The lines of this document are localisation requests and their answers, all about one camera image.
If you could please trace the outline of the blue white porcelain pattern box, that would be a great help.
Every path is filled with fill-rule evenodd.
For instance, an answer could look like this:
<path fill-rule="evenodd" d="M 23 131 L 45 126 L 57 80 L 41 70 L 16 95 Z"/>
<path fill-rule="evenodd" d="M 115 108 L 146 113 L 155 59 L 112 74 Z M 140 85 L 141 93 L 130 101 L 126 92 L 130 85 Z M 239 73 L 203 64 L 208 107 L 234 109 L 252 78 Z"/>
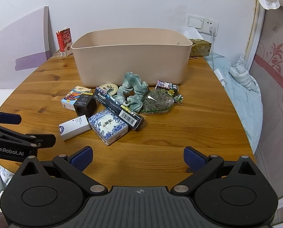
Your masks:
<path fill-rule="evenodd" d="M 96 132 L 107 146 L 128 132 L 128 124 L 109 109 L 104 109 L 94 114 L 88 119 L 88 122 L 92 130 Z"/>

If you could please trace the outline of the dried herb sachet bag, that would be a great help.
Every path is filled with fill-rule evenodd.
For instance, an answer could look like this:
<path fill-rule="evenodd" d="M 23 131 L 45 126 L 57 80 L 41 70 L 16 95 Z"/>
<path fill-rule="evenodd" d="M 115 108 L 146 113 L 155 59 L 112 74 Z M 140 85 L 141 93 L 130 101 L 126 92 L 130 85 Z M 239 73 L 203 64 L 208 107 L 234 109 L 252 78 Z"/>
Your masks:
<path fill-rule="evenodd" d="M 153 89 L 142 102 L 142 114 L 159 114 L 168 112 L 174 104 L 183 101 L 183 95 L 171 95 L 165 89 Z"/>

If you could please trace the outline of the green fabric scrunchie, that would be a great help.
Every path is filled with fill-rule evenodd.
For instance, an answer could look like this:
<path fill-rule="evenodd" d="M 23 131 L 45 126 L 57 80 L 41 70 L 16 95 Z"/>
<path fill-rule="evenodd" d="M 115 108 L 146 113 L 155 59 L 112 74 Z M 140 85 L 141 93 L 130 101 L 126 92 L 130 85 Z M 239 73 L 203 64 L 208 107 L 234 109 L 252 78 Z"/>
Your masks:
<path fill-rule="evenodd" d="M 149 93 L 149 86 L 145 81 L 132 72 L 127 72 L 117 94 L 113 96 L 120 104 L 131 111 L 139 113 L 143 106 L 143 100 Z"/>

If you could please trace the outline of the floral wardrobe door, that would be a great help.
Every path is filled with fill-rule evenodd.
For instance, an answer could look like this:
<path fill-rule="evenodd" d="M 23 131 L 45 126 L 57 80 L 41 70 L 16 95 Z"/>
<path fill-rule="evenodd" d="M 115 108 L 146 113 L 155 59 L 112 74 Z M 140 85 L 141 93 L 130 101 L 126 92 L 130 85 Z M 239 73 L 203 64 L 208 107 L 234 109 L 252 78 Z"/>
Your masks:
<path fill-rule="evenodd" d="M 250 74 L 259 84 L 263 122 L 255 155 L 279 198 L 283 197 L 283 7 L 265 12 Z"/>

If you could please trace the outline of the small black box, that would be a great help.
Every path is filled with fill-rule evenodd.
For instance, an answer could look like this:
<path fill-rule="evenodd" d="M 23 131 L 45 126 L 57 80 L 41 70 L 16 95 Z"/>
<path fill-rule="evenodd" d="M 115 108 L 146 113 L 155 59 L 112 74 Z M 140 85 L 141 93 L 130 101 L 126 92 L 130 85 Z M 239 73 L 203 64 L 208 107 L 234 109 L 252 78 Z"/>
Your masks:
<path fill-rule="evenodd" d="M 82 94 L 74 103 L 74 109 L 78 116 L 85 115 L 90 118 L 97 109 L 97 103 L 93 95 Z"/>

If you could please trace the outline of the beige plastic storage bin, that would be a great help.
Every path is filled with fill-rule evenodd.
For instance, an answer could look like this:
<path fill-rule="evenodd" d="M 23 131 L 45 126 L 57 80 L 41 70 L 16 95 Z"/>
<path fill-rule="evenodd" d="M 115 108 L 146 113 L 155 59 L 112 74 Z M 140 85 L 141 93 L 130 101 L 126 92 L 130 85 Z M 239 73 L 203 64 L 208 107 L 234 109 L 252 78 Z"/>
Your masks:
<path fill-rule="evenodd" d="M 82 84 L 121 85 L 127 72 L 148 85 L 158 80 L 179 84 L 192 42 L 181 33 L 161 28 L 116 28 L 89 32 L 71 46 Z"/>

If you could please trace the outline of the light blue blanket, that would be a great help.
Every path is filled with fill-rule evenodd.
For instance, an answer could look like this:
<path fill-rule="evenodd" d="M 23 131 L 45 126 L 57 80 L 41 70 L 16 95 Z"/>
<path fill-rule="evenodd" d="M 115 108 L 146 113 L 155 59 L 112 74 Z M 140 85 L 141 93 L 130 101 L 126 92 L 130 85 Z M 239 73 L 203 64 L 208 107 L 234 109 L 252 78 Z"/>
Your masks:
<path fill-rule="evenodd" d="M 256 151 L 262 132 L 263 106 L 259 85 L 245 68 L 244 55 L 237 62 L 213 53 L 204 58 L 217 73 L 217 78 L 229 96 L 243 125 L 253 152 Z"/>

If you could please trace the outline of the cartoon bear tissue pack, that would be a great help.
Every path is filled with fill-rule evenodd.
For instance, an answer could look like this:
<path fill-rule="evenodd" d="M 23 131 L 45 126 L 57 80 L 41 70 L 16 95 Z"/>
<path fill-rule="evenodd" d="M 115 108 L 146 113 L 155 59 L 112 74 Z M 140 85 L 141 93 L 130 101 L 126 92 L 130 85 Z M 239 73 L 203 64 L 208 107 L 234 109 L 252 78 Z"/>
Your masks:
<path fill-rule="evenodd" d="M 64 108 L 75 111 L 74 103 L 83 93 L 91 93 L 91 89 L 82 86 L 76 86 L 62 100 L 61 104 Z"/>

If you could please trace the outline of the white hotel supplies box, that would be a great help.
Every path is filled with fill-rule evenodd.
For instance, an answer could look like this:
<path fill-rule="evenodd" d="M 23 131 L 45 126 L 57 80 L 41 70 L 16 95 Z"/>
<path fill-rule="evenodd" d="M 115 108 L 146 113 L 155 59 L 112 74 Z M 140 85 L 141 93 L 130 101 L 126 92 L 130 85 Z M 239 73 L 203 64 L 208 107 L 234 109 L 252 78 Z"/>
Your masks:
<path fill-rule="evenodd" d="M 66 121 L 59 125 L 60 136 L 63 141 L 71 139 L 91 130 L 91 126 L 85 115 Z"/>

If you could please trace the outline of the gold green cardboard box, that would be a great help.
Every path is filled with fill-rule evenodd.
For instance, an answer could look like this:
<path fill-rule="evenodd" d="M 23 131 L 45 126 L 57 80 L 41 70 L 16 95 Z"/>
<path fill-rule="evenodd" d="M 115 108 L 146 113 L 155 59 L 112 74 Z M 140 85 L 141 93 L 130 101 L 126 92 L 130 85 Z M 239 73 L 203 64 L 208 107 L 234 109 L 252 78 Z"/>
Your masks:
<path fill-rule="evenodd" d="M 192 47 L 190 57 L 206 57 L 209 56 L 212 44 L 203 39 L 190 39 Z"/>

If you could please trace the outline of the white wall socket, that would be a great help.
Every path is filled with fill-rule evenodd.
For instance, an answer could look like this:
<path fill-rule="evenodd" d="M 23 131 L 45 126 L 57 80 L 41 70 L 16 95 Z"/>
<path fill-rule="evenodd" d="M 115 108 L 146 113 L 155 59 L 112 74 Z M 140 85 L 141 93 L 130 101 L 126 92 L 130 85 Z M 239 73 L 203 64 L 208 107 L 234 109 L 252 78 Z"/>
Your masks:
<path fill-rule="evenodd" d="M 202 33 L 207 35 L 216 36 L 219 28 L 219 22 L 211 19 L 211 18 L 204 18 Z"/>

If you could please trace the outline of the white wall switch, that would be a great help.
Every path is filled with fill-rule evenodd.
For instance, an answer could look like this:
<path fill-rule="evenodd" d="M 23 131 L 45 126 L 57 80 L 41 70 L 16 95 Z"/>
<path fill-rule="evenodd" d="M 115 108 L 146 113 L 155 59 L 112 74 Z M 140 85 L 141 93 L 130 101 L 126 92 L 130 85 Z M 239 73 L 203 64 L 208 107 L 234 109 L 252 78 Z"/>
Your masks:
<path fill-rule="evenodd" d="M 196 30 L 202 30 L 204 17 L 198 15 L 189 15 L 187 17 L 187 26 L 194 27 Z"/>

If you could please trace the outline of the purple white headboard panel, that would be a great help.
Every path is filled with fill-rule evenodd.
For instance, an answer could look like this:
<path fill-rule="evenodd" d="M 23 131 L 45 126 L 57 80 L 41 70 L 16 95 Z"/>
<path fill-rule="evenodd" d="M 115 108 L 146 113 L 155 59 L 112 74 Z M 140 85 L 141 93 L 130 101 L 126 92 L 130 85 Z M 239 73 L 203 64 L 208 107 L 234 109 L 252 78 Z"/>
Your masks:
<path fill-rule="evenodd" d="M 0 31 L 0 89 L 15 89 L 50 57 L 49 7 L 41 7 Z"/>

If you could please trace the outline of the red milk carton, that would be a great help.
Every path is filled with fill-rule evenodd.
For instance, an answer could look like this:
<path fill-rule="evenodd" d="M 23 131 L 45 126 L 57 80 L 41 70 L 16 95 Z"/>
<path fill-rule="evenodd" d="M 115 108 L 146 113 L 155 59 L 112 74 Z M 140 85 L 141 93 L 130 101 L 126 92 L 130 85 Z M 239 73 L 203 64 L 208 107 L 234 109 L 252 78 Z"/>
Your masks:
<path fill-rule="evenodd" d="M 69 27 L 56 32 L 59 51 L 62 57 L 67 57 L 72 54 L 72 37 Z"/>

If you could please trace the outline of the round cream tin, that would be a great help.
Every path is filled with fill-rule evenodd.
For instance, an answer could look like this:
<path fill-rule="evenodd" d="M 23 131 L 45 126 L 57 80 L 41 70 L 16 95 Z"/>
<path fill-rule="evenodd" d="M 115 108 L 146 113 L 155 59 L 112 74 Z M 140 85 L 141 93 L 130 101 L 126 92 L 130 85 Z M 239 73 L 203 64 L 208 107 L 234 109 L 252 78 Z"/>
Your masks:
<path fill-rule="evenodd" d="M 105 83 L 101 86 L 99 86 L 100 89 L 102 89 L 104 92 L 108 93 L 110 96 L 114 96 L 117 94 L 118 86 L 113 83 Z"/>

